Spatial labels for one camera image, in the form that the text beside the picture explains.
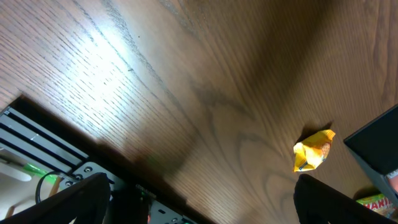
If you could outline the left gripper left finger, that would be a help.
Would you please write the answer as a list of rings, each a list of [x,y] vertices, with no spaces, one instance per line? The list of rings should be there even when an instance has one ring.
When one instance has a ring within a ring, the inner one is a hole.
[[[111,196],[105,173],[96,173],[39,202],[3,224],[102,224]]]

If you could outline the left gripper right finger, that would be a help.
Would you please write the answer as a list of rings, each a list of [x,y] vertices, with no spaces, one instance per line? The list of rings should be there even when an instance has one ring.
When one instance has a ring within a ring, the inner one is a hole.
[[[294,205],[301,224],[395,224],[308,174],[298,178]]]

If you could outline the small orange yellow snack bag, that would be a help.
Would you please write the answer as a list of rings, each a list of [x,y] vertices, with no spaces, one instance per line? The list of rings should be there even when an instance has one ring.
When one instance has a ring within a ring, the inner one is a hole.
[[[330,129],[319,131],[301,142],[294,150],[294,172],[316,169],[328,156],[335,132]]]

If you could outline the red and white carton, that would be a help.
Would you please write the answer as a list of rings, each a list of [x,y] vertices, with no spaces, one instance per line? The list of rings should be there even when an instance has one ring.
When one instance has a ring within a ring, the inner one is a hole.
[[[391,186],[391,188],[398,193],[398,170],[392,171],[386,175],[386,179]]]

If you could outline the dark green box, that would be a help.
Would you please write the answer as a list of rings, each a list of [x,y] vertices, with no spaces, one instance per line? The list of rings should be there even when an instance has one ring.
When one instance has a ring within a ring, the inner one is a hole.
[[[359,166],[394,205],[397,193],[389,185],[386,175],[397,169],[397,106],[343,140]]]

